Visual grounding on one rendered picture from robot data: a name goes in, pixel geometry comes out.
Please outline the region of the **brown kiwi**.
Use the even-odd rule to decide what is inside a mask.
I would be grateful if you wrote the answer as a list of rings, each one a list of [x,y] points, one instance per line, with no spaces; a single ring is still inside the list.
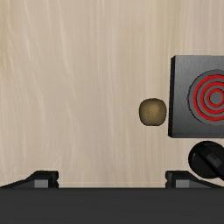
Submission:
[[[165,122],[167,108],[162,100],[150,98],[140,103],[138,112],[143,125],[160,126]]]

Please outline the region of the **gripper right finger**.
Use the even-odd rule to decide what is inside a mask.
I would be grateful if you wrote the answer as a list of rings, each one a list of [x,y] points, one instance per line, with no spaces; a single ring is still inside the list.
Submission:
[[[221,188],[220,185],[196,178],[189,171],[167,171],[165,179],[166,188]]]

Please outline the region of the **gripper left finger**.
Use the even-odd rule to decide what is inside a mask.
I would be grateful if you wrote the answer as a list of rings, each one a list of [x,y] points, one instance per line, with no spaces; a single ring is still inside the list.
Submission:
[[[58,171],[35,171],[28,178],[3,185],[3,188],[58,188],[58,178]]]

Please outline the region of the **stove plate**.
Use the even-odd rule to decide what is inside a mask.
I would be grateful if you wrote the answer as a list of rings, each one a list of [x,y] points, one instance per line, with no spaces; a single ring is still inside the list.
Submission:
[[[204,179],[224,180],[224,56],[171,58],[168,136],[199,138],[188,156]]]

